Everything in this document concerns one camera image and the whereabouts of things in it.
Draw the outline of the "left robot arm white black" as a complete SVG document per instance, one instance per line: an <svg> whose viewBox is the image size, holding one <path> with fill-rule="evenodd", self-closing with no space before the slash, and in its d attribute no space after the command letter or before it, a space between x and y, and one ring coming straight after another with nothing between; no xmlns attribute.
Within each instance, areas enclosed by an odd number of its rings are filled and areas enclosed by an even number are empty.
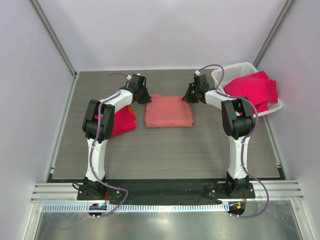
<svg viewBox="0 0 320 240"><path fill-rule="evenodd" d="M128 193L128 190L105 182L105 153L111 138L115 114L122 108L137 102L140 105L151 102L147 90L147 78L141 74L125 76L127 81L117 92L101 100L89 101L82 130L88 145L88 165L83 184L78 189L78 200L100 200L108 190Z"/></svg>

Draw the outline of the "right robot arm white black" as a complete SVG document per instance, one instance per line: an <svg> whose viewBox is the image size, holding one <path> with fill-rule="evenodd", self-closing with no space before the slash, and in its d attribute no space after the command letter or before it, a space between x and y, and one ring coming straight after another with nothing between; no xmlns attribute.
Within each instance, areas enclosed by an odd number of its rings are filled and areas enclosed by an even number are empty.
<svg viewBox="0 0 320 240"><path fill-rule="evenodd" d="M229 140L229 167L223 189L231 198L243 198L250 188L247 173L249 134L256 126L248 99L210 88L206 75L194 74L193 82L188 84L182 100L188 103L202 102L221 110L222 128Z"/></svg>

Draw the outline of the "salmon pink t-shirt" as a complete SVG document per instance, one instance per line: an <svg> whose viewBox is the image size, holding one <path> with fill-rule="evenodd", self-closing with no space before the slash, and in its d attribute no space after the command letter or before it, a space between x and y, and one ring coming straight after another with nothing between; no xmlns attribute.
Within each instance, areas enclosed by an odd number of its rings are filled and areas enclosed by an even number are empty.
<svg viewBox="0 0 320 240"><path fill-rule="evenodd" d="M182 96L152 95L143 116L147 128L191 128L194 124L190 104Z"/></svg>

